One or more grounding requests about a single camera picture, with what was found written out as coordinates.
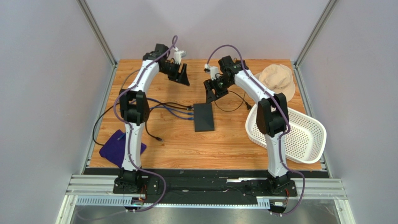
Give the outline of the black network switch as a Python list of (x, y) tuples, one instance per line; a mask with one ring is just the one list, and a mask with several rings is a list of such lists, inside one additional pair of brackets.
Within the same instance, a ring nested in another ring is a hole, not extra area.
[(194, 104), (193, 114), (195, 132), (210, 132), (215, 130), (213, 107), (211, 104)]

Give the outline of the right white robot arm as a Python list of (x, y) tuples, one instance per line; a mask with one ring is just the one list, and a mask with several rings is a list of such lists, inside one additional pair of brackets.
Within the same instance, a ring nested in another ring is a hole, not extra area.
[(206, 103), (227, 95), (229, 87), (234, 84), (254, 100), (257, 107), (255, 124), (264, 135), (269, 159), (265, 188), (272, 195), (284, 193), (290, 182), (284, 145), (284, 137), (290, 130), (285, 95), (267, 89), (244, 61), (233, 61), (230, 56), (225, 56), (218, 64), (218, 67), (208, 63), (204, 66), (204, 71), (211, 76), (204, 82)]

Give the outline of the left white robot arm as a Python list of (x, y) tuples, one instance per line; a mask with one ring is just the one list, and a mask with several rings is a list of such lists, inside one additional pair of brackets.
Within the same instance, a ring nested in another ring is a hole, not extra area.
[(118, 178), (115, 180), (115, 191), (124, 190), (139, 193), (143, 189), (141, 147), (142, 132), (149, 119), (149, 103), (146, 92), (154, 77), (159, 73), (166, 74), (168, 79), (189, 86), (184, 50), (172, 47), (174, 55), (168, 60), (170, 48), (157, 44), (155, 50), (146, 53), (142, 66), (134, 81), (127, 89), (122, 89), (118, 96), (121, 120), (125, 123), (126, 140), (124, 158)]

